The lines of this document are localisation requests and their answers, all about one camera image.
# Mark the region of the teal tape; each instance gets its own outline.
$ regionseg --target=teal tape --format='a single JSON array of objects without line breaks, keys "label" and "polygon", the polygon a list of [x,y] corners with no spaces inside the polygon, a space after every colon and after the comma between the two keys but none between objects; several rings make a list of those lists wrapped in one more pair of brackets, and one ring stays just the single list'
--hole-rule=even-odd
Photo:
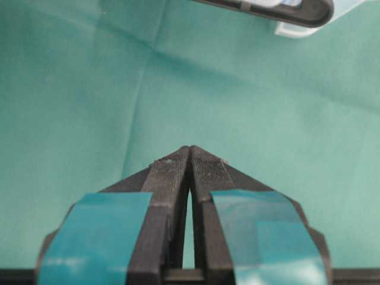
[{"label": "teal tape", "polygon": [[48,248],[39,285],[124,285],[151,193],[88,194]]},{"label": "teal tape", "polygon": [[278,192],[212,192],[237,285],[325,285],[322,257],[291,202]]}]

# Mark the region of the green cloth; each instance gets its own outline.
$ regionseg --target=green cloth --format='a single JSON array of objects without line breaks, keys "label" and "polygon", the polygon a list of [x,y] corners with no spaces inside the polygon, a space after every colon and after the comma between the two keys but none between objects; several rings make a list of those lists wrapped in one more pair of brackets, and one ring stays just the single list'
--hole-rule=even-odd
[{"label": "green cloth", "polygon": [[335,267],[380,267],[379,9],[291,40],[190,0],[0,0],[0,268],[184,144],[299,201]]}]

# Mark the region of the plastic object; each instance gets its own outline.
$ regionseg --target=plastic object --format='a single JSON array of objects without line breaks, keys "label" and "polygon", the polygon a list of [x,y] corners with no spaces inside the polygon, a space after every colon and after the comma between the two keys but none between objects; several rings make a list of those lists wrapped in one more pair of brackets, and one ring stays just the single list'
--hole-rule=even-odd
[{"label": "plastic object", "polygon": [[[339,19],[345,13],[351,11],[355,7],[364,3],[366,0],[334,0],[334,15],[329,23]],[[294,39],[303,38],[314,34],[322,27],[315,28],[307,28],[301,27],[290,23],[279,22],[277,24],[277,28],[275,30],[275,34],[279,36],[291,37]]]}]

